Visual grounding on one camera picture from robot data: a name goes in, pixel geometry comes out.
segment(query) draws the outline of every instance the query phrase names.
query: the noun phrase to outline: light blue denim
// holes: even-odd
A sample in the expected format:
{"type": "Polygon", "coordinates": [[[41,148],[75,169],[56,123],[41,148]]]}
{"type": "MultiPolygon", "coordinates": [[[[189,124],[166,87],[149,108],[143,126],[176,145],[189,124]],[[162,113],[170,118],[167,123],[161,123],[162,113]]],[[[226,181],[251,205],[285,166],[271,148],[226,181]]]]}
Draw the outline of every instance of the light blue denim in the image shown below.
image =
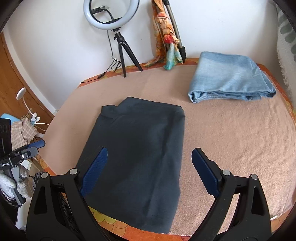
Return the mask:
{"type": "Polygon", "coordinates": [[[188,95],[193,103],[208,99],[261,100],[276,90],[247,56],[202,52],[188,95]]]}

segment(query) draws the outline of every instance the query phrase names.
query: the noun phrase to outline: black cable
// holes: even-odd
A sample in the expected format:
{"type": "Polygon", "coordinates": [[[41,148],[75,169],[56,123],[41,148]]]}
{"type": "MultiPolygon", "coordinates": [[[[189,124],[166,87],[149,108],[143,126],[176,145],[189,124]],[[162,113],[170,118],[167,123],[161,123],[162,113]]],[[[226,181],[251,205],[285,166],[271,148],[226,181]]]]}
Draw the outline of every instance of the black cable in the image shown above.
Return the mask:
{"type": "Polygon", "coordinates": [[[36,177],[30,176],[30,175],[29,175],[29,177],[31,177],[31,178],[33,178],[33,179],[35,179],[35,180],[39,180],[39,178],[36,178],[36,177]]]}
{"type": "MultiPolygon", "coordinates": [[[[112,20],[114,19],[112,14],[107,9],[102,9],[102,11],[108,12],[110,17],[112,18],[112,20]]],[[[108,72],[110,67],[111,67],[111,70],[114,71],[114,73],[115,73],[115,71],[121,66],[121,62],[113,57],[113,49],[112,49],[111,40],[110,40],[110,36],[109,36],[109,30],[107,30],[107,36],[108,36],[109,45],[110,45],[110,49],[111,49],[111,58],[113,59],[112,63],[109,65],[107,70],[104,73],[100,74],[97,78],[92,79],[92,80],[88,80],[86,82],[80,82],[79,84],[91,82],[93,80],[99,80],[100,78],[105,76],[105,74],[108,72]]]]}
{"type": "Polygon", "coordinates": [[[94,14],[99,13],[99,12],[102,12],[102,11],[105,11],[105,12],[109,13],[111,19],[114,20],[114,17],[112,16],[112,14],[110,13],[110,11],[108,9],[100,8],[100,7],[97,7],[95,9],[91,9],[91,2],[92,2],[92,0],[89,1],[89,11],[90,11],[90,13],[91,13],[91,15],[92,15],[92,17],[93,17],[94,20],[96,20],[99,23],[103,23],[103,22],[97,20],[97,18],[95,18],[95,16],[94,16],[94,14]]]}

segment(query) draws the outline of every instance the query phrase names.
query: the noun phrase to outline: beige blanket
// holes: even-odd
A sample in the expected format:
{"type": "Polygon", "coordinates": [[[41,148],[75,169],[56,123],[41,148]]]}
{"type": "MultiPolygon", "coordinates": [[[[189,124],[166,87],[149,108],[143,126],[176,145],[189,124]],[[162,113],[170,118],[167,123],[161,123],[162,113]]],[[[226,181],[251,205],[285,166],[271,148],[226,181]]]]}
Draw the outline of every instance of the beige blanket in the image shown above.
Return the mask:
{"type": "MultiPolygon", "coordinates": [[[[118,105],[128,96],[180,105],[186,116],[181,196],[171,233],[193,234],[214,201],[192,165],[191,152],[196,147],[234,175],[257,174],[270,215],[281,215],[292,206],[296,185],[295,125],[282,96],[278,92],[262,101],[206,100],[193,104],[187,91],[195,69],[150,69],[77,88],[48,127],[46,146],[40,150],[42,158],[56,174],[75,167],[101,106],[118,105]]],[[[221,230],[230,224],[236,200],[221,230]]]]}

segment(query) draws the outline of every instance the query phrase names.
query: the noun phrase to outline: white glove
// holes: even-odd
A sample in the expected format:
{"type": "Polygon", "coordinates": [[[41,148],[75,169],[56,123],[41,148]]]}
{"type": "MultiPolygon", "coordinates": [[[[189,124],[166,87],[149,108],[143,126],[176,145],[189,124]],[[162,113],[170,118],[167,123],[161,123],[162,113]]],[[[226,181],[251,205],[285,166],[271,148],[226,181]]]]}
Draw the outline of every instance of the white glove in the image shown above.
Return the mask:
{"type": "Polygon", "coordinates": [[[16,187],[17,187],[17,191],[24,198],[30,197],[28,194],[28,190],[27,190],[27,187],[28,187],[27,177],[29,176],[29,174],[28,174],[29,170],[20,164],[18,165],[18,167],[19,167],[20,176],[22,178],[19,178],[18,180],[16,180],[17,183],[15,183],[15,181],[12,178],[5,175],[3,171],[0,171],[0,189],[9,201],[14,200],[15,197],[12,193],[12,189],[14,189],[16,187]]]}
{"type": "Polygon", "coordinates": [[[5,175],[4,171],[0,171],[0,189],[9,201],[13,201],[13,199],[15,198],[11,189],[14,189],[16,187],[17,185],[15,181],[5,175]]]}

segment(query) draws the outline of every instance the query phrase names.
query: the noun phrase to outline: tall tripod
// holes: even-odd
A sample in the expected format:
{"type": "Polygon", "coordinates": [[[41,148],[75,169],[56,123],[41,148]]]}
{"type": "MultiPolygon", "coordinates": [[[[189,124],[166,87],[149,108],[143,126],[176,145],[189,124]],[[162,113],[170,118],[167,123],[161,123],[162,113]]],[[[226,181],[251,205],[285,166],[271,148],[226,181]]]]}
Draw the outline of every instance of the tall tripod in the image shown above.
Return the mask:
{"type": "Polygon", "coordinates": [[[136,56],[133,54],[133,52],[132,52],[131,48],[129,47],[128,43],[124,40],[124,37],[121,35],[120,32],[118,32],[118,29],[114,29],[113,31],[116,31],[114,40],[116,39],[117,42],[118,42],[118,50],[119,50],[120,61],[121,61],[122,70],[123,70],[123,76],[126,77],[126,67],[124,65],[122,47],[127,52],[127,54],[131,58],[134,65],[137,66],[140,71],[143,71],[143,69],[142,69],[141,65],[139,64],[136,56]]]}

